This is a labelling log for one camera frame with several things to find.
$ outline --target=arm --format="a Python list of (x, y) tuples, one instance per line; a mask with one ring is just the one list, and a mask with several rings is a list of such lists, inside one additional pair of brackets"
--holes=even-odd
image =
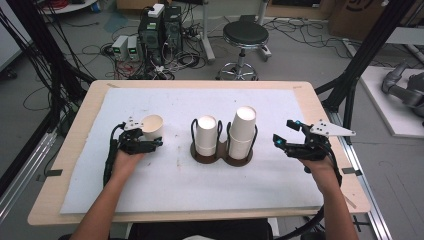
[(112, 177), (78, 225), (75, 233), (72, 234), (71, 240), (108, 239), (119, 196), (137, 163), (143, 157), (144, 154), (128, 155), (121, 150), (118, 151)]
[(326, 157), (323, 161), (300, 161), (311, 170), (318, 189), (324, 197), (326, 239), (358, 239), (330, 159)]

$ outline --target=black metal frame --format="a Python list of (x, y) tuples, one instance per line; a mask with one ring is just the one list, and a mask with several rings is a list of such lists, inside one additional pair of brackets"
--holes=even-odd
[(402, 18), (414, 4), (414, 0), (391, 0), (377, 20), (361, 47), (350, 61), (346, 70), (336, 79), (315, 89), (317, 95), (333, 89), (322, 105), (330, 112), (338, 112), (340, 104), (346, 99), (343, 127), (351, 128), (356, 84), (381, 47), (400, 25)]

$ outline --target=forearm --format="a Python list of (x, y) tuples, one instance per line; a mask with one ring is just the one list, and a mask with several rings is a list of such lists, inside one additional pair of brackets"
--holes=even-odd
[(324, 194), (324, 217), (327, 240), (358, 239), (344, 195), (340, 189)]
[(124, 179), (110, 179), (84, 216), (75, 233), (72, 234), (71, 240), (105, 240), (108, 238), (112, 218), (124, 185)]

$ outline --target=stool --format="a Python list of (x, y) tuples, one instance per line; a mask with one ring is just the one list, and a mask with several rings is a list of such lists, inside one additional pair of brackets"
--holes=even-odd
[(223, 29), (223, 37), (226, 42), (232, 46), (241, 48), (239, 58), (237, 62), (227, 63), (224, 67), (219, 70), (216, 80), (222, 80), (221, 74), (228, 74), (233, 77), (234, 80), (245, 80), (246, 76), (250, 76), (250, 79), (255, 81), (258, 80), (258, 74), (256, 70), (249, 64), (244, 62), (246, 56), (246, 49), (258, 49), (263, 47), (268, 42), (268, 31), (253, 22), (248, 21), (236, 21), (228, 23)]

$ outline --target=human hand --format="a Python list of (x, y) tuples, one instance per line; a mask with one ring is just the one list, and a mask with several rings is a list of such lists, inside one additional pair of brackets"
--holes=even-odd
[(333, 164), (328, 157), (320, 161), (302, 159), (299, 159), (299, 161), (311, 170), (315, 183), (323, 195), (332, 194), (334, 191), (340, 191)]
[(124, 151), (118, 150), (115, 163), (113, 164), (111, 178), (126, 181), (134, 172), (137, 163), (143, 159), (144, 156), (144, 153), (129, 155)]

